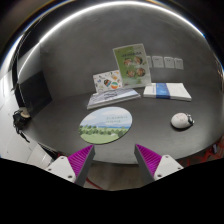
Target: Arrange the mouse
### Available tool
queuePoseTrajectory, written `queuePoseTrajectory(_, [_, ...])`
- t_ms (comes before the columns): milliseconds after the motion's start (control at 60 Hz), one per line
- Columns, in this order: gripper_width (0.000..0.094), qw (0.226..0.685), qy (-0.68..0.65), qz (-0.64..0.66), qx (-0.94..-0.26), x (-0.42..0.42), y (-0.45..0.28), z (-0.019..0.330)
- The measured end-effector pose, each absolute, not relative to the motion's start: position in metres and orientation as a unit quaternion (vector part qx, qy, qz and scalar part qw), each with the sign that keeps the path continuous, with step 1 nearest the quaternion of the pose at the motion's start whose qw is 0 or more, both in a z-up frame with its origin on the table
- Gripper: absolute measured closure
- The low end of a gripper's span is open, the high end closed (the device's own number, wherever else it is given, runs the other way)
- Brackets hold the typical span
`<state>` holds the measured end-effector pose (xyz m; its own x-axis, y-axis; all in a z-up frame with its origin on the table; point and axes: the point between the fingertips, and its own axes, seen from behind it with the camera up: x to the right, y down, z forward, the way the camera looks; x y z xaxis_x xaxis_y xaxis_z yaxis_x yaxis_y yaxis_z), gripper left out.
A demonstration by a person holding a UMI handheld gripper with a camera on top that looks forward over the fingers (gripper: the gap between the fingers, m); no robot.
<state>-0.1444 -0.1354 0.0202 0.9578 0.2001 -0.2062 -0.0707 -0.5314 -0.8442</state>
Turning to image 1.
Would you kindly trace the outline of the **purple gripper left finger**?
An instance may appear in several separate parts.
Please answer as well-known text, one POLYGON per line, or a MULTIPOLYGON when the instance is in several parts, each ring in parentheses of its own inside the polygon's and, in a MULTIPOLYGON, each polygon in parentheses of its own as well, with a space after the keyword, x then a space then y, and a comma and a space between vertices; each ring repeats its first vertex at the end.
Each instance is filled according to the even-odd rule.
POLYGON ((46 171, 78 186, 83 186, 94 156, 95 148, 90 145, 68 157, 58 157, 46 168, 46 171))

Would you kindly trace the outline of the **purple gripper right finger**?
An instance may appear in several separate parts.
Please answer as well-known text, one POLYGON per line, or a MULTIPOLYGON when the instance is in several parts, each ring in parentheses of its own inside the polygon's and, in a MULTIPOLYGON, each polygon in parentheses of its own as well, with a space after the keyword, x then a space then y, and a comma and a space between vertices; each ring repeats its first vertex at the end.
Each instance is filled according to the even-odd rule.
POLYGON ((170 155, 159 155, 139 144, 135 145, 134 154, 145 184, 160 180, 183 168, 183 166, 170 155))

